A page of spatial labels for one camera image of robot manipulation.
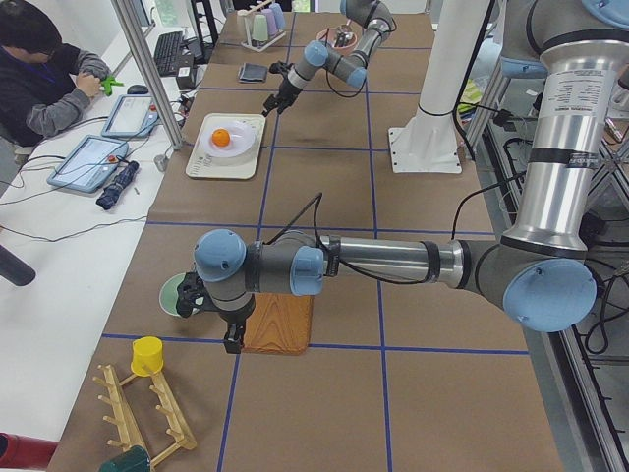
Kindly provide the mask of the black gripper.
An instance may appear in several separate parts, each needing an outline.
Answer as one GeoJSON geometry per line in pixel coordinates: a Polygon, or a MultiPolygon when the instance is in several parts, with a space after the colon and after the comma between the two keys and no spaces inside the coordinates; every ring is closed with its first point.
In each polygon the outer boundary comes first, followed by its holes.
{"type": "Polygon", "coordinates": [[[276,109],[277,114],[281,115],[290,108],[308,83],[307,71],[308,61],[306,59],[291,64],[281,61],[272,63],[269,72],[280,74],[283,80],[277,94],[270,95],[263,103],[261,114],[266,117],[276,109]]]}
{"type": "Polygon", "coordinates": [[[176,300],[176,314],[182,318],[188,318],[196,312],[215,312],[228,325],[223,337],[223,346],[228,354],[240,354],[244,348],[246,332],[246,315],[241,309],[227,308],[227,303],[219,301],[218,304],[207,292],[204,282],[195,271],[184,274],[183,280],[178,284],[176,300]]]}

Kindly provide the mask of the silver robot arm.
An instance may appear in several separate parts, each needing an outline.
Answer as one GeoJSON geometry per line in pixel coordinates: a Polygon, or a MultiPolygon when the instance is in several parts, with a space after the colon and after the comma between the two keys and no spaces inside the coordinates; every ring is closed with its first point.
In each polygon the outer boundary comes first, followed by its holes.
{"type": "Polygon", "coordinates": [[[363,28],[363,35],[356,47],[343,55],[325,40],[312,40],[296,63],[273,63],[269,72],[280,74],[283,80],[276,94],[271,94],[263,104],[261,114],[267,116],[273,110],[281,114],[292,106],[301,91],[318,70],[335,76],[354,89],[361,89],[367,78],[367,67],[381,44],[396,30],[396,23],[388,7],[382,1],[343,0],[340,12],[363,28]]]}
{"type": "Polygon", "coordinates": [[[342,8],[364,25],[358,47],[342,56],[300,21],[305,44],[274,65],[285,80],[266,108],[291,103],[317,67],[357,88],[357,102],[323,85],[281,122],[260,204],[263,239],[246,243],[217,227],[204,234],[179,289],[180,313],[217,312],[228,325],[226,349],[239,352],[258,293],[312,297],[346,272],[464,290],[536,331],[580,322],[599,287],[579,225],[615,78],[593,52],[624,49],[625,33],[592,28],[543,46],[550,76],[536,136],[527,169],[513,174],[524,184],[518,218],[484,240],[485,212],[460,220],[473,169],[457,155],[455,98],[488,4],[447,2],[463,19],[437,32],[416,17],[390,18],[381,3],[342,8]]]}

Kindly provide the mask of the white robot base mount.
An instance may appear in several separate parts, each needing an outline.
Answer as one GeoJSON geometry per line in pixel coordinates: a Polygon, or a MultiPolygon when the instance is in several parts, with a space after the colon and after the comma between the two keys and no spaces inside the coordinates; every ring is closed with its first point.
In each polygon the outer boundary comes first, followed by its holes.
{"type": "Polygon", "coordinates": [[[462,171],[453,112],[491,11],[489,0],[442,4],[417,113],[405,127],[388,130],[395,173],[462,171]]]}

